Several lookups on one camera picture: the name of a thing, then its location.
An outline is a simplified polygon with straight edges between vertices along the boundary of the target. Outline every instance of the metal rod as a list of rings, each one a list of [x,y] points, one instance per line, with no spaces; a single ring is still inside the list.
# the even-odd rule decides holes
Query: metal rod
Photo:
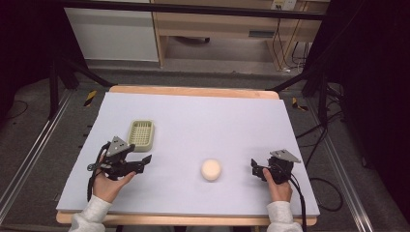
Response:
[[[179,13],[179,14],[199,14],[199,15],[232,15],[270,18],[292,18],[306,20],[323,20],[327,14],[306,13],[293,11],[274,11],[261,9],[227,8],[211,6],[192,6],[174,4],[151,4],[151,3],[131,3],[131,2],[109,2],[109,1],[89,1],[89,0],[43,0],[47,3],[57,3],[65,8],[116,10],[132,12],[158,12],[158,13]]]
[[[23,187],[27,177],[30,175],[31,170],[36,164],[37,159],[43,151],[49,137],[56,128],[58,122],[60,121],[65,109],[69,104],[70,97],[73,90],[66,90],[60,101],[60,109],[56,112],[52,119],[49,119],[44,125],[44,128],[40,135],[37,137],[36,142],[31,147],[27,157],[24,159],[21,166],[18,168],[12,181],[9,183],[6,191],[0,198],[0,224],[3,223],[7,213],[11,209],[15,199],[18,196],[21,188]]]
[[[307,105],[311,109],[314,108],[314,103],[312,103],[310,99],[307,100]],[[319,119],[313,111],[314,110],[311,110],[310,112],[312,112],[313,119],[318,125],[320,124]],[[326,136],[324,142],[326,150],[329,154],[329,160],[331,162],[332,168],[334,169],[338,183],[340,184],[340,190],[343,193],[344,198],[346,199],[346,203],[349,206],[353,219],[356,221],[356,225],[358,226],[359,231],[374,231],[370,219],[368,218],[366,210],[362,204],[362,201],[360,200],[355,187],[350,181],[350,178],[347,175],[347,172],[344,169],[341,160],[338,158],[338,154],[332,142],[332,139],[329,136]]]

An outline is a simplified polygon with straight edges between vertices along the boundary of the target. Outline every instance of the black cable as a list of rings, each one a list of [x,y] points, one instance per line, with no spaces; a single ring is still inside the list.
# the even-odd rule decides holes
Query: black cable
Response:
[[[277,163],[274,163],[274,165],[280,169],[281,173],[287,176],[287,179],[292,183],[292,185],[295,187],[296,191],[299,193],[300,199],[301,199],[301,209],[302,209],[302,230],[304,232],[307,232],[308,226],[307,226],[307,209],[306,209],[306,202],[304,195],[302,194],[301,191],[301,186],[299,185],[298,179],[291,173],[290,176],[287,175],[287,173],[281,168],[280,165]]]
[[[27,110],[27,108],[28,108],[28,103],[27,103],[26,101],[16,100],[15,102],[22,102],[22,103],[24,103],[24,109],[23,109],[21,112],[19,112],[19,113],[17,113],[16,115],[14,115],[14,116],[10,116],[10,117],[5,118],[6,120],[13,119],[13,118],[16,118],[16,117],[20,116],[20,115],[23,114],[23,113]]]
[[[320,208],[322,208],[322,209],[324,209],[324,210],[327,210],[327,211],[330,211],[330,212],[337,212],[337,211],[339,211],[339,210],[341,209],[341,207],[343,206],[343,203],[344,203],[344,201],[343,201],[343,196],[342,196],[341,192],[338,190],[338,188],[337,188],[334,184],[332,184],[331,182],[329,182],[329,181],[327,181],[327,180],[325,180],[325,179],[322,179],[322,178],[309,178],[309,180],[310,180],[310,181],[321,181],[321,182],[324,182],[324,183],[328,184],[328,185],[331,186],[333,189],[335,189],[335,191],[337,192],[338,197],[339,197],[339,199],[340,199],[340,203],[338,204],[338,206],[337,206],[336,208],[333,208],[333,209],[332,209],[332,208],[325,207],[325,206],[323,206],[323,205],[321,205],[321,204],[318,204],[318,206],[319,206]]]
[[[100,149],[99,155],[97,156],[97,160],[96,160],[96,162],[94,163],[93,174],[91,174],[90,179],[88,179],[87,201],[90,201],[91,195],[93,194],[93,185],[94,185],[94,182],[96,181],[96,177],[97,177],[98,175],[100,175],[100,173],[102,173],[102,171],[101,171],[101,172],[99,172],[98,174],[96,174],[97,168],[98,168],[98,166],[99,166],[99,164],[100,164],[100,159],[101,159],[101,157],[102,157],[102,155],[103,155],[103,151],[104,151],[104,150],[107,150],[107,149],[109,148],[109,145],[110,145],[110,144],[111,144],[110,142],[107,142],[105,145],[102,146],[102,148]]]
[[[301,188],[299,187],[299,183],[296,184],[295,181],[293,181],[292,178],[289,178],[290,182],[293,184],[295,187],[296,191],[299,193],[300,199],[301,199],[301,208],[302,208],[302,230],[306,232],[308,230],[307,226],[307,206],[305,203],[305,198],[302,195]]]
[[[337,116],[338,114],[340,114],[340,113],[342,113],[342,111],[338,111],[338,112],[336,112],[335,114],[329,116],[329,117],[328,117],[328,122],[331,122],[330,120],[333,119],[334,117],[336,117],[336,116]],[[305,132],[303,132],[303,133],[301,133],[301,134],[299,134],[299,135],[296,135],[296,139],[301,138],[301,137],[303,137],[303,136],[305,136],[305,135],[307,135],[307,134],[309,134],[309,133],[312,133],[312,132],[314,132],[315,130],[319,129],[320,127],[322,127],[322,124],[318,124],[318,125],[314,126],[313,128],[311,128],[311,129],[309,129],[309,130],[307,130],[307,131],[305,131]]]
[[[326,134],[318,141],[319,143],[321,143],[325,139],[326,135],[328,135],[328,132],[329,131],[326,130]],[[306,148],[306,147],[312,147],[312,146],[316,146],[316,143],[309,144],[309,145],[302,145],[302,146],[299,146],[299,148]]]
[[[282,45],[282,43],[281,43],[280,32],[279,32],[279,26],[280,26],[280,18],[278,18],[278,27],[277,27],[277,35],[278,35],[278,38],[279,38],[280,49],[281,49],[281,52],[282,52],[284,64],[285,64],[287,67],[289,67],[289,69],[291,69],[292,67],[287,64],[286,59],[285,59],[285,56],[284,56],[284,53],[283,53],[283,45]]]
[[[313,150],[310,152],[310,155],[307,158],[307,162],[305,163],[305,168],[308,168],[308,164],[310,163],[311,158],[313,157],[313,153],[316,151],[316,148],[319,146],[320,141],[326,136],[326,131],[328,129],[324,129],[322,133],[320,134],[319,139],[317,140],[316,144],[314,145]]]

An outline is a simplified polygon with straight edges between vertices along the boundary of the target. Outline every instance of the wire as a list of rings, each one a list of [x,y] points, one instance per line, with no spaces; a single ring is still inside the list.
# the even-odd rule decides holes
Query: wire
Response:
[[[19,112],[19,113],[17,113],[16,115],[14,115],[14,116],[6,117],[6,118],[5,118],[6,120],[13,119],[13,118],[16,118],[16,117],[20,116],[20,115],[23,114],[23,113],[27,110],[27,108],[28,108],[28,103],[27,103],[26,101],[19,101],[19,100],[17,100],[17,101],[15,101],[15,102],[24,103],[24,109],[23,109],[21,112]]]
[[[279,38],[279,44],[280,44],[280,50],[281,50],[281,53],[282,53],[282,56],[283,56],[283,62],[290,69],[291,66],[286,63],[286,59],[285,59],[285,56],[284,56],[283,45],[281,43],[281,38],[280,38],[279,26],[280,26],[280,18],[278,18],[277,35],[278,35],[278,38]]]
[[[324,129],[322,133],[319,136],[319,139],[317,140],[316,144],[313,147],[313,150],[310,152],[310,155],[307,158],[307,162],[305,163],[305,168],[308,168],[308,164],[310,163],[311,158],[313,157],[313,153],[316,151],[317,147],[319,146],[319,143],[323,140],[324,137],[326,137],[328,129]]]
[[[327,211],[330,211],[330,212],[337,212],[337,211],[339,211],[340,209],[341,209],[341,207],[343,206],[343,203],[344,203],[344,201],[343,201],[343,196],[342,196],[342,194],[340,193],[340,190],[338,190],[338,188],[334,185],[334,184],[332,184],[331,182],[329,182],[329,181],[327,181],[327,180],[325,180],[325,179],[322,179],[322,178],[309,178],[309,180],[310,181],[321,181],[321,182],[324,182],[324,183],[326,183],[326,184],[328,184],[329,186],[331,186],[333,189],[335,189],[335,191],[337,192],[337,194],[338,194],[338,198],[340,199],[340,203],[338,204],[338,206],[336,207],[336,208],[329,208],[329,207],[325,207],[325,206],[323,206],[323,205],[321,205],[321,204],[318,204],[318,206],[320,207],[320,208],[322,208],[322,209],[324,209],[324,210],[327,210]]]
[[[299,185],[298,179],[290,173],[290,176],[281,168],[280,165],[277,163],[273,163],[275,167],[279,168],[281,173],[286,175],[287,179],[292,183],[292,185],[295,187],[296,191],[299,193],[300,199],[301,199],[301,208],[302,208],[302,230],[304,232],[307,231],[307,209],[306,209],[306,203],[305,203],[305,198],[302,195],[301,187]]]

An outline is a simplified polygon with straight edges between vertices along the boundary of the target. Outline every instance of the floor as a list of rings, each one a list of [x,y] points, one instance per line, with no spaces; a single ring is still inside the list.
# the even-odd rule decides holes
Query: floor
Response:
[[[304,47],[304,44],[300,44],[296,48],[294,56],[302,57]],[[166,83],[166,85],[173,86],[223,86],[228,88],[248,88],[249,86],[253,89],[264,89],[274,87],[277,83],[301,72],[303,60],[295,58],[293,61],[295,62],[292,62],[292,57],[287,60],[291,66],[288,67],[290,68],[289,72],[278,71],[273,65],[269,52],[267,52],[266,44],[261,41],[211,39],[209,43],[204,43],[202,40],[171,38],[163,67],[145,64],[135,66],[127,62],[120,65],[115,63],[114,67],[112,64],[99,64],[90,61],[90,69],[104,78],[121,80],[122,83],[136,82],[137,84],[152,85]],[[148,77],[135,78],[132,76],[134,72]],[[210,75],[207,73],[211,73],[212,77],[207,78],[206,76]],[[76,100],[85,98],[89,86],[95,87],[95,84],[89,79],[81,79],[81,81],[83,81],[83,86],[73,93],[73,98]],[[317,124],[314,110],[317,105],[316,98],[304,99],[301,96],[300,90],[303,84],[304,82],[301,81],[280,93],[280,97],[286,102],[295,134],[301,134]],[[5,176],[13,177],[14,173],[19,173],[18,168],[20,170],[25,168],[26,177],[23,179],[27,180],[25,184],[20,186],[20,189],[15,190],[16,197],[13,199],[15,203],[10,204],[9,207],[6,207],[7,209],[2,208],[0,211],[2,213],[0,214],[0,224],[8,226],[3,229],[14,228],[20,231],[34,231],[34,228],[36,231],[64,231],[67,229],[55,222],[55,212],[45,214],[47,218],[40,217],[44,220],[44,223],[40,223],[40,225],[35,225],[36,220],[39,220],[38,217],[21,218],[21,216],[27,211],[27,202],[30,203],[31,210],[35,210],[35,212],[43,212],[44,208],[52,209],[54,207],[55,209],[55,202],[58,201],[58,190],[49,190],[49,188],[55,186],[61,188],[61,180],[67,178],[65,175],[70,174],[75,161],[75,153],[79,151],[80,145],[85,140],[82,134],[87,134],[89,130],[87,125],[92,125],[95,115],[91,113],[88,115],[89,110],[81,107],[79,110],[86,117],[77,119],[75,114],[78,113],[78,109],[70,108],[74,107],[73,104],[69,105],[66,116],[59,123],[55,135],[49,138],[48,143],[52,146],[36,148],[40,151],[40,155],[30,161],[33,162],[33,165],[20,166],[21,163],[26,162],[24,155],[33,149],[32,143],[19,143],[18,146],[15,146],[15,143],[8,141],[36,140],[46,123],[48,113],[48,104],[47,101],[44,101],[48,92],[39,91],[43,87],[44,82],[39,82],[22,88],[17,93],[17,101],[9,113],[9,116],[14,118],[4,123],[0,130],[0,138],[2,138],[0,151],[3,154],[10,151],[15,153],[14,159],[1,155],[1,160],[3,160],[1,167],[3,167]],[[305,106],[310,110],[304,111],[301,108],[295,108],[292,102],[293,98],[298,99],[299,106]],[[96,98],[96,105],[101,100]],[[337,101],[329,99],[329,115],[339,111]],[[71,119],[77,119],[81,122],[78,122],[77,126],[73,128]],[[21,139],[22,131],[24,131],[24,139]],[[69,131],[75,132],[75,138],[70,140],[70,143],[73,144],[65,142],[68,140],[66,136],[68,136]],[[318,130],[310,136],[298,139],[304,160],[308,159],[312,149],[311,144],[314,144],[319,136],[320,131]],[[61,149],[58,154],[60,157],[71,156],[70,159],[67,159],[67,163],[60,163],[59,157],[55,156],[54,151],[60,151],[59,149]],[[50,162],[54,164],[48,166],[46,170],[48,173],[57,173],[53,176],[47,175],[44,168],[40,168],[40,165],[49,165]],[[336,189],[341,191],[342,199],[344,199],[343,207],[339,211],[332,212],[322,209],[318,223],[312,226],[310,231],[410,231],[409,224],[403,219],[395,202],[384,189],[377,173],[374,170],[362,168],[360,154],[355,149],[354,141],[351,140],[342,118],[336,117],[329,125],[327,137],[314,153],[307,172],[309,177],[326,179],[333,183]],[[44,180],[40,184],[41,189],[38,189],[39,184],[31,185],[37,183],[38,179]],[[12,179],[7,178],[0,180],[0,193],[3,194],[9,190],[8,183],[11,181]],[[337,208],[340,202],[339,195],[332,186],[325,185],[321,181],[312,181],[312,186],[319,205],[332,209]],[[29,194],[31,192],[33,192],[32,195],[40,192],[44,197],[34,199],[35,203],[31,203],[33,202],[31,199],[33,197]],[[21,223],[21,221],[29,221],[29,225]]]

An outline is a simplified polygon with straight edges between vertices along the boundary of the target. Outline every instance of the cabinet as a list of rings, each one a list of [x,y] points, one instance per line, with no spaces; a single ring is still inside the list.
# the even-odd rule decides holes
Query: cabinet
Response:
[[[149,3],[149,0],[127,1]],[[65,10],[85,59],[159,61],[151,13]]]
[[[271,0],[151,0],[158,4],[180,4],[195,6],[218,6],[231,8],[265,9],[272,8]],[[294,11],[326,12],[329,1],[297,1]],[[264,17],[244,17],[208,14],[153,13],[157,49],[161,66],[164,65],[167,38],[170,36],[252,39],[266,41],[277,69],[281,69],[284,59],[291,52],[294,42],[313,42],[320,21],[299,19],[277,19]],[[254,33],[265,35],[255,37]]]

